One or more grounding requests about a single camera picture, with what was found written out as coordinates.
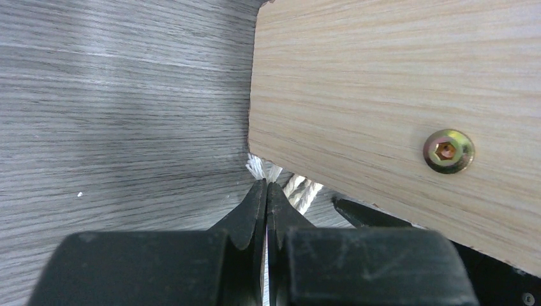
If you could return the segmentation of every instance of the gray wood grain surface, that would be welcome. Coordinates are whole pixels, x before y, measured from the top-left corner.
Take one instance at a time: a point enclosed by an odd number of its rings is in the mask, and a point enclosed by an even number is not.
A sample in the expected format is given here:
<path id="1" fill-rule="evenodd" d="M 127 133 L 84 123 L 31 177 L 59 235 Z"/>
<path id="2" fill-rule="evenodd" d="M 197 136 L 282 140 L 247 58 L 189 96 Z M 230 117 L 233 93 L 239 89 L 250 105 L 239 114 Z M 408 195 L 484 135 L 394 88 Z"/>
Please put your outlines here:
<path id="1" fill-rule="evenodd" d="M 1 305 L 70 233 L 206 229 L 241 201 L 260 2 L 0 2 Z M 344 226 L 330 196 L 308 219 Z"/>

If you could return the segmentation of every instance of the frayed rope end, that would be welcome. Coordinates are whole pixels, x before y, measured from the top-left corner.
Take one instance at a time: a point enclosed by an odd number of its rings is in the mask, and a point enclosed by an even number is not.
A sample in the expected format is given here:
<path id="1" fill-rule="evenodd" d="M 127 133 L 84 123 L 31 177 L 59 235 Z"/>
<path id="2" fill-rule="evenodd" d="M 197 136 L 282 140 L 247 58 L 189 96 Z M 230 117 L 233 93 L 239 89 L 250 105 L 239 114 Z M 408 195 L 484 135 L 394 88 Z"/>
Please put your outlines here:
<path id="1" fill-rule="evenodd" d="M 252 173 L 256 180 L 267 179 L 267 182 L 269 183 L 276 182 L 278 176 L 280 176 L 280 173 L 282 172 L 282 167 L 278 167 L 270 161 L 260 159 L 252 153 L 248 153 L 246 168 Z"/>

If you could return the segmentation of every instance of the gold bolt head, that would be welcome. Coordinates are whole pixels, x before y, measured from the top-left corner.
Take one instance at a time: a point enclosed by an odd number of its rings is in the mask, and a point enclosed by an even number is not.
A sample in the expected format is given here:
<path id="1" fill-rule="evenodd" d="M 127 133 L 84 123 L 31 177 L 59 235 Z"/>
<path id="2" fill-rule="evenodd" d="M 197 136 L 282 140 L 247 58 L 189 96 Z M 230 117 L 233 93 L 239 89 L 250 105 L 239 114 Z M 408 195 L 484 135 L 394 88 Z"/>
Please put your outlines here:
<path id="1" fill-rule="evenodd" d="M 473 161 L 475 148 L 462 132 L 443 129 L 432 134 L 423 146 L 423 157 L 434 171 L 443 174 L 457 173 Z"/>

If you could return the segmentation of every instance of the wooden board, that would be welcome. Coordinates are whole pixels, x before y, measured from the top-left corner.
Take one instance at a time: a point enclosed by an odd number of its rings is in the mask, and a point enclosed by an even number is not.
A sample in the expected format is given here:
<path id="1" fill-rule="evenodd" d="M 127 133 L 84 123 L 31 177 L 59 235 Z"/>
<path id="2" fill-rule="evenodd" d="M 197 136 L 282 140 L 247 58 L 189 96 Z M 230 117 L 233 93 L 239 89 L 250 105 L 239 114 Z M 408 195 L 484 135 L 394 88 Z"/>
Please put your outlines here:
<path id="1" fill-rule="evenodd" d="M 539 1 L 278 0 L 259 12 L 253 153 L 541 275 Z M 477 154 L 422 157 L 454 128 Z"/>

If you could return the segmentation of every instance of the white rope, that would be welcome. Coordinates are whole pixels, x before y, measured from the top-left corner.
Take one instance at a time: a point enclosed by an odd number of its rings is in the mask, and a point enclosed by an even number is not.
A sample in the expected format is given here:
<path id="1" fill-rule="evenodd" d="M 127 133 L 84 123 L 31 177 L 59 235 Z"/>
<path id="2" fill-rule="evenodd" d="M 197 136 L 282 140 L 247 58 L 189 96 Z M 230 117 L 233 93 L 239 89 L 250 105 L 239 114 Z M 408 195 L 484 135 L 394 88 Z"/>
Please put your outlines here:
<path id="1" fill-rule="evenodd" d="M 298 202 L 300 201 L 300 198 L 302 197 L 302 195 L 306 192 L 306 189 L 308 188 L 308 186 L 310 186 L 310 184 L 312 184 L 312 181 L 311 180 L 305 180 L 304 181 L 304 189 L 297 193 L 295 196 L 293 196 L 293 198 L 290 198 L 289 199 L 289 203 L 291 204 L 291 206 L 293 206 L 295 209 L 297 209 L 297 204 Z"/>
<path id="2" fill-rule="evenodd" d="M 272 167 L 270 168 L 269 176 L 267 177 L 267 180 L 269 181 L 269 183 L 276 182 L 281 172 L 282 172 L 282 167 L 278 167 L 275 164 L 273 164 Z"/>
<path id="3" fill-rule="evenodd" d="M 248 171 L 250 171 L 250 173 L 252 173 L 256 180 L 262 180 L 267 177 L 265 174 L 265 169 L 263 168 L 263 161 L 253 154 L 248 153 L 248 162 L 246 163 L 246 168 Z"/>
<path id="4" fill-rule="evenodd" d="M 289 182 L 287 183 L 286 187 L 284 187 L 284 194 L 287 198 L 297 189 L 297 187 L 304 181 L 306 177 L 301 177 L 300 175 L 293 174 L 293 176 L 289 179 Z"/>
<path id="5" fill-rule="evenodd" d="M 256 180 L 267 179 L 267 182 L 276 182 L 278 176 L 282 172 L 282 167 L 278 167 L 272 164 L 270 161 L 264 161 L 254 154 L 248 153 L 248 162 L 246 162 L 246 168 Z"/>
<path id="6" fill-rule="evenodd" d="M 322 188 L 323 185 L 312 182 L 304 190 L 304 192 L 302 193 L 302 198 L 300 199 L 299 204 L 296 207 L 301 215 L 304 215 L 308 211 L 308 208 L 312 204 L 312 201 L 316 198 Z"/>

